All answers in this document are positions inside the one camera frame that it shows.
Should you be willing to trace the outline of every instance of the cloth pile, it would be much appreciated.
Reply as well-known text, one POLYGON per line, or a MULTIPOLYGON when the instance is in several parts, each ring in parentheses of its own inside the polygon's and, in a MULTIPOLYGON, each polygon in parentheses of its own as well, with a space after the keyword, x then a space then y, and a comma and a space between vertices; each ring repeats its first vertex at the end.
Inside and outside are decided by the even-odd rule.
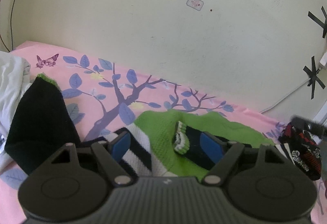
MULTIPOLYGON (((15 60, 16 57, 11 56, 9 59, 15 60)), ((15 71, 10 65, 3 65, 4 70, 15 71)), ((201 179, 214 166, 200 146, 203 131, 221 141, 237 141, 247 147, 274 145, 272 140, 258 131, 241 123, 230 122, 217 112, 197 116, 178 110, 145 111, 134 123, 115 133, 81 142, 57 83, 44 74, 39 74, 31 85, 27 82, 28 68, 22 70, 20 81, 4 79, 0 85, 0 90, 3 88, 5 94, 0 99, 0 105, 5 110, 8 109, 7 114, 2 112, 0 115, 0 131, 3 134, 0 142, 4 149, 2 154, 10 156, 9 161, 15 160, 27 174, 32 173, 67 142, 75 143, 76 147, 86 147, 96 141, 112 141, 124 130, 131 133, 131 145, 120 165, 133 178, 193 175, 201 179), (11 96, 12 107, 9 107, 6 95, 11 96)), ((308 132, 297 130, 289 124, 279 141, 281 145, 275 147, 285 157, 310 179, 320 178, 320 149, 308 132)), ((0 159, 0 169, 1 162, 2 166, 6 165, 0 159)))
POLYGON ((4 146, 19 101, 31 86, 29 70, 24 58, 0 52, 0 173, 12 162, 4 146))

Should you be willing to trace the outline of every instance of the sock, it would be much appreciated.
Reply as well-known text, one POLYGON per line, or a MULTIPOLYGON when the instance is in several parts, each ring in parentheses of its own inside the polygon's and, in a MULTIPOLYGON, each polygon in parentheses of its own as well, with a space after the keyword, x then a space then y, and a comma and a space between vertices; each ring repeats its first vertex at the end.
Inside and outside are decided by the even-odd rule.
POLYGON ((300 170, 311 180, 320 179, 320 148, 308 131, 297 129, 289 123, 278 140, 281 143, 288 143, 292 159, 300 170))
POLYGON ((4 150, 30 174, 65 143, 81 143, 57 83, 39 74, 23 95, 15 112, 4 150))
POLYGON ((292 159, 291 150, 289 148, 288 143, 275 145, 275 148, 288 160, 290 160, 294 165, 294 160, 292 159))
MULTIPOLYGON (((182 122, 177 122, 173 147, 177 153, 185 156, 196 165, 206 170, 210 170, 214 166, 214 163, 211 159, 209 159, 207 154, 202 150, 200 146, 201 133, 202 131, 200 130, 187 126, 182 122)), ((216 137, 223 142, 229 141, 224 137, 216 137)))

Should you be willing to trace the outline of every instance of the purple butterfly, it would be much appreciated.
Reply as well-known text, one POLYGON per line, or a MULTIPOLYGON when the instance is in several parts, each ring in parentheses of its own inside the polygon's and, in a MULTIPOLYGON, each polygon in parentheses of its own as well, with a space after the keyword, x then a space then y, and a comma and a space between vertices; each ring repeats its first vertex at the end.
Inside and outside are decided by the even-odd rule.
POLYGON ((40 58, 40 56, 36 56, 36 58, 38 59, 38 63, 36 64, 36 67, 38 68, 43 68, 43 66, 55 66, 57 61, 57 58, 59 56, 59 53, 57 53, 56 55, 53 55, 52 57, 46 59, 46 60, 42 60, 40 58))

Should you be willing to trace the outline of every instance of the blue leaf print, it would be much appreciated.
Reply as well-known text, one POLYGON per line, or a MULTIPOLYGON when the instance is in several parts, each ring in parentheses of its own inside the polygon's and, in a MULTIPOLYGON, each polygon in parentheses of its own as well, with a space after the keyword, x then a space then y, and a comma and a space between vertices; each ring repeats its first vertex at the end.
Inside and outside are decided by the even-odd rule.
POLYGON ((27 174, 21 169, 10 169, 0 175, 0 179, 8 184, 11 188, 18 190, 23 181, 27 178, 27 174))
POLYGON ((166 109, 168 109, 168 110, 171 109, 171 103, 170 103, 169 101, 165 101, 165 102, 163 103, 163 106, 164 106, 166 109))
POLYGON ((75 89, 75 88, 69 88, 62 91, 62 95, 64 99, 71 99, 74 97, 78 97, 81 94, 82 92, 79 89, 75 89))
POLYGON ((112 70, 112 64, 111 64, 111 62, 99 58, 99 63, 100 63, 100 65, 102 66, 102 68, 104 70, 112 70))
POLYGON ((275 132, 274 132, 273 130, 270 130, 270 131, 271 131, 272 135, 273 135, 274 137, 276 137, 275 132))
POLYGON ((72 57, 72 56, 63 56, 63 60, 66 63, 71 63, 71 64, 77 63, 77 59, 75 57, 72 57))
POLYGON ((152 85, 146 85, 145 87, 149 88, 149 89, 156 89, 156 87, 152 86, 152 85))
POLYGON ((267 134, 267 136, 274 138, 274 136, 270 132, 267 132, 266 134, 267 134))
POLYGON ((78 108, 78 105, 76 103, 71 103, 71 104, 68 104, 66 106, 66 108, 67 108, 67 112, 68 112, 68 115, 71 118, 71 120, 76 119, 78 116, 78 113, 80 111, 78 108))
POLYGON ((73 124, 78 124, 85 116, 85 113, 79 113, 78 116, 73 120, 73 124))
POLYGON ((113 74, 112 75, 112 80, 119 80, 120 79, 120 74, 113 74))
POLYGON ((219 113, 221 116, 226 117, 226 115, 223 114, 221 111, 218 111, 218 113, 219 113))
POLYGON ((111 132, 109 130, 107 130, 107 129, 103 129, 100 132, 100 136, 104 136, 104 135, 108 135, 108 134, 111 134, 111 132))
POLYGON ((182 105, 184 107, 185 110, 191 110, 192 109, 192 106, 191 104, 188 102, 187 99, 183 99, 182 100, 182 105))
POLYGON ((278 122, 278 123, 275 125, 275 127, 276 127, 276 130, 278 131, 278 133, 280 134, 280 133, 283 131, 283 129, 284 129, 284 127, 285 127, 285 124, 284 124, 284 123, 280 123, 280 122, 278 122))
POLYGON ((89 58, 85 54, 81 58, 80 65, 83 68, 86 68, 90 65, 89 58))
POLYGON ((71 88, 79 88, 82 84, 82 79, 78 75, 78 73, 73 74, 69 79, 69 84, 71 88))
POLYGON ((228 105, 228 104, 225 105, 225 106, 223 107, 223 109, 224 109, 225 111, 227 111, 227 112, 233 112, 233 111, 234 111, 232 105, 228 105))
POLYGON ((102 100, 102 99, 105 99, 106 98, 106 95, 104 94, 99 94, 97 96, 95 96, 98 100, 102 100))
POLYGON ((123 123, 126 125, 133 123, 135 120, 134 113, 131 111, 131 109, 125 103, 122 103, 119 106, 119 117, 123 121, 123 123))
POLYGON ((175 102, 176 101, 176 98, 173 96, 173 95, 169 95, 169 98, 172 102, 175 102))
POLYGON ((190 91, 184 91, 183 93, 181 93, 181 95, 188 98, 192 96, 192 93, 190 91))
POLYGON ((151 107, 151 108, 161 108, 161 105, 157 104, 157 103, 154 103, 154 102, 150 102, 148 103, 148 105, 151 107))
POLYGON ((133 69, 129 69, 127 74, 126 74, 128 82, 131 84, 136 84, 137 83, 137 77, 135 74, 135 71, 133 69))
POLYGON ((99 85, 102 87, 113 87, 113 84, 110 82, 100 82, 99 85))
POLYGON ((99 72, 99 67, 97 65, 93 66, 93 70, 99 72))

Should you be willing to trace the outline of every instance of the pink bedsheet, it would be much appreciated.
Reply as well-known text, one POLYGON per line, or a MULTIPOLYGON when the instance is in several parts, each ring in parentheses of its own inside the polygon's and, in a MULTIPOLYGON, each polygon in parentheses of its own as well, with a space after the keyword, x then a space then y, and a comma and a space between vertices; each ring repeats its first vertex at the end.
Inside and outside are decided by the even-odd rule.
MULTIPOLYGON (((90 140, 130 124, 143 111, 171 108, 194 114, 214 110, 230 121, 256 129, 276 143, 284 127, 274 119, 226 102, 223 98, 74 50, 27 41, 12 54, 27 59, 31 64, 32 78, 45 73, 57 81, 82 140, 90 140)), ((9 165, 0 177, 0 224, 24 221, 17 199, 17 189, 24 177, 15 164, 9 165)), ((320 196, 311 215, 315 223, 327 223, 325 186, 320 181, 318 186, 320 196)))

